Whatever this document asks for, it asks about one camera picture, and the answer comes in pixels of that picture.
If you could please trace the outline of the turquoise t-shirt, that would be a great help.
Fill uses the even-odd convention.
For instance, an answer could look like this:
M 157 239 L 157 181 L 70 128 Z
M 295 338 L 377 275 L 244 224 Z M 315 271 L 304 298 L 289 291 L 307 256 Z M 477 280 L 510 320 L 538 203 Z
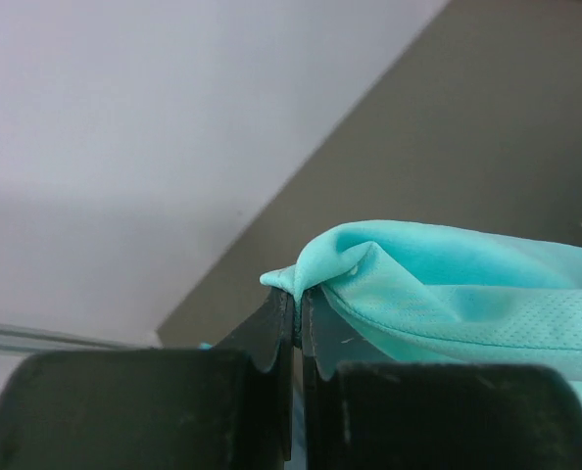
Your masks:
M 403 360 L 537 363 L 582 381 L 582 248 L 442 225 L 345 223 L 264 285 L 319 287 Z

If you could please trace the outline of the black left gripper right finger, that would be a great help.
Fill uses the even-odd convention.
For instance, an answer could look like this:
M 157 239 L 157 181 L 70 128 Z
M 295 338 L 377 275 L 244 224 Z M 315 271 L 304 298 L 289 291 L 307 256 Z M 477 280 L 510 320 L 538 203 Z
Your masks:
M 550 368 L 393 360 L 318 288 L 301 333 L 311 469 L 582 469 L 582 406 Z

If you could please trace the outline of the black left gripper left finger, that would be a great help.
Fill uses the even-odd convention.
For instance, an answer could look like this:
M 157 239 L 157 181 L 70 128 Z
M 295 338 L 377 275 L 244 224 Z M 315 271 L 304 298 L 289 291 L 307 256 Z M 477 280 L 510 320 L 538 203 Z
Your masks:
M 0 469 L 280 469 L 292 449 L 293 299 L 208 349 L 46 352 L 0 394 Z

